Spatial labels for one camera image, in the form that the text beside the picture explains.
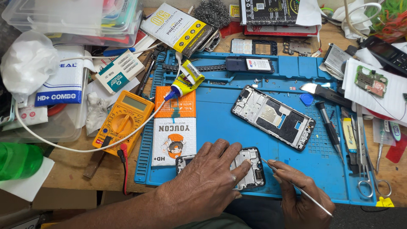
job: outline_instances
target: barcode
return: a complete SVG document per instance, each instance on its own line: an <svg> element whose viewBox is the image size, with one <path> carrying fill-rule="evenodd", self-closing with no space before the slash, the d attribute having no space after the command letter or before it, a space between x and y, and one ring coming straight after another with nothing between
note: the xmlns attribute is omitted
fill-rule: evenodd
<svg viewBox="0 0 407 229"><path fill-rule="evenodd" d="M198 70L192 64L188 64L187 67L189 68L189 70L191 70L192 74L194 74L195 78L198 78Z"/></svg>
<svg viewBox="0 0 407 229"><path fill-rule="evenodd" d="M264 3L256 3L257 9L264 9Z"/></svg>

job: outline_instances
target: metal scissors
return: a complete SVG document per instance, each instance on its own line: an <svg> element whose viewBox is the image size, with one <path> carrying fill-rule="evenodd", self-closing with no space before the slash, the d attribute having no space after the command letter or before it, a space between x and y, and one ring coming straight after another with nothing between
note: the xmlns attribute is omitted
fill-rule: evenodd
<svg viewBox="0 0 407 229"><path fill-rule="evenodd" d="M370 172L369 172L369 171L373 171L373 165L372 165L372 161L370 160L369 152L368 152L367 149L366 149L366 158L367 158L367 161L368 161L368 163L369 163L369 164L368 164L369 169L366 171L366 174L368 175L368 180L367 180L367 181L365 181L365 180L359 181L359 184L358 184L357 187L359 188L360 193L362 193L362 195L365 196L365 194L363 194L362 190L360 189L360 185L366 183L366 184L370 187L370 191L371 191L371 192L370 192L370 194L369 194L368 196L365 196L365 197L371 197L371 196L373 196L373 186L372 186L372 183L374 183L374 187L376 188L377 192L378 192L382 197L388 197L388 196L390 196L390 195L392 194L392 187L390 186L390 183L389 183L388 181L386 181L386 180L377 180L377 179L376 179L376 175L374 174L374 172L372 172L373 180L370 179ZM383 194L379 191L379 183L380 183L380 182L385 182L385 183L387 184L387 186L389 187L389 193L388 193L388 194L383 195Z"/></svg>
<svg viewBox="0 0 407 229"><path fill-rule="evenodd" d="M360 104L356 104L356 115L357 115L357 143L358 143L357 164L359 165L359 177L361 177L363 174L363 180L359 181L357 187L358 187L360 193L364 197L369 198L369 197L373 196L373 185L375 186L377 192L381 196L388 197L388 196L390 196L390 194L392 194L392 187L390 186L389 182L386 180L377 180L374 172L372 173L373 180L370 178L369 171L373 171L373 165L372 165L372 161L370 160L368 149L365 146L365 133L364 133L364 127L363 127L362 106ZM365 173L368 177L367 180L364 180ZM380 182L385 182L388 185L389 193L387 195L383 195L382 193L380 193L380 191L379 191ZM368 196L362 192L362 190L360 188L361 184L367 184L367 186L369 186L370 193Z"/></svg>

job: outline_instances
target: wooden workbench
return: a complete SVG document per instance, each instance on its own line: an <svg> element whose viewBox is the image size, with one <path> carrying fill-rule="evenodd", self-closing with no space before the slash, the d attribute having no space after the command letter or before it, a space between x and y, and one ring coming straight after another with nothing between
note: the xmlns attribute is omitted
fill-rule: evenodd
<svg viewBox="0 0 407 229"><path fill-rule="evenodd" d="M154 9L146 9L145 11L146 14L149 14L149 12L153 12ZM320 37L323 50L322 57L328 50L328 43L334 43L343 50L346 50L348 45L357 46L354 40L344 38L344 33L340 27L330 23L322 25ZM220 41L219 45L215 48L215 52L229 52L230 41L233 38L251 39L252 37L246 37L242 33L227 36ZM256 39L277 41L278 54L286 55L282 52L282 38L256 37ZM308 41L312 43L313 52L319 48L317 38L313 37ZM143 61L146 55L146 53L143 53L143 55L139 57L140 61ZM151 81L152 78L149 78L144 89L145 93L150 92ZM407 128L402 128L402 131L406 133ZM372 121L365 121L365 132L372 162L376 165L378 144L373 142ZM73 149L90 150L94 149L91 145L92 140L94 140L94 137L86 137L86 129L83 127L82 134L78 140L69 143L59 143L59 145ZM139 138L136 147L129 156L128 192L148 192L153 189L153 187L146 187L146 185L136 184L133 181L140 142L141 138ZM390 197L396 207L407 207L405 194L407 193L407 157L402 157L399 163L394 164L385 158L388 149L389 147L386 146L383 149L380 173L377 175L377 178L385 179L390 182L393 189ZM95 176L92 179L88 179L83 176L83 172L88 165L91 155L92 153L76 153L55 148L49 156L50 159L55 161L55 165L45 180L43 187L121 191L124 171L120 159L111 154L107 154Z"/></svg>

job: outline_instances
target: glue tube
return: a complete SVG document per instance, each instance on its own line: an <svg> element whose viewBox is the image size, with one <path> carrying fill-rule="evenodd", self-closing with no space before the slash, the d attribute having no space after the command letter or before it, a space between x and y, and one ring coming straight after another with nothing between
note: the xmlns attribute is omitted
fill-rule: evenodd
<svg viewBox="0 0 407 229"><path fill-rule="evenodd" d="M165 97L165 101L190 93L205 80L204 75L202 75L189 60L186 60L185 63L180 66L180 70L182 74L180 74L171 85L171 92Z"/></svg>

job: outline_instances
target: red paper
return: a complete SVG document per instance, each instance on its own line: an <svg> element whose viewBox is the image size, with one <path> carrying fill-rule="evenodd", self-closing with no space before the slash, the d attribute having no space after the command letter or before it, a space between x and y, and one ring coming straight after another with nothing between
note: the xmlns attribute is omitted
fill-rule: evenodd
<svg viewBox="0 0 407 229"><path fill-rule="evenodd" d="M391 146L389 151L386 154L386 158L393 163L398 163L401 159L401 156L404 153L404 150L407 146L407 136L401 133L400 141L396 141L396 146Z"/></svg>

